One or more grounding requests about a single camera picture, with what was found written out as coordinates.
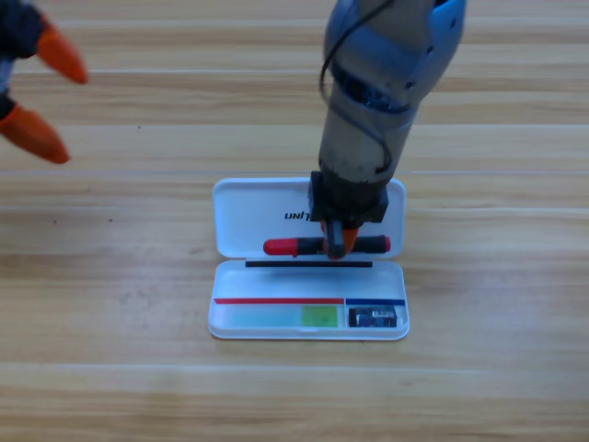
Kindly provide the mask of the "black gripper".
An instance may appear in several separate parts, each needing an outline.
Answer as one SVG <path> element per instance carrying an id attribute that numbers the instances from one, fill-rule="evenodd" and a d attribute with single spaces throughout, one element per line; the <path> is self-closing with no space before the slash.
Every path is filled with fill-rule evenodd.
<path id="1" fill-rule="evenodd" d="M 1 2 L 1 135 L 20 149 L 54 164 L 70 160 L 56 130 L 41 116 L 15 106 L 9 96 L 13 65 L 34 55 L 65 78 L 84 85 L 88 72 L 74 44 L 26 1 Z"/>
<path id="2" fill-rule="evenodd" d="M 308 187 L 309 213 L 319 222 L 324 251 L 331 259 L 349 254 L 365 223 L 381 223 L 388 197 L 385 180 L 351 182 L 328 170 L 312 171 Z"/>

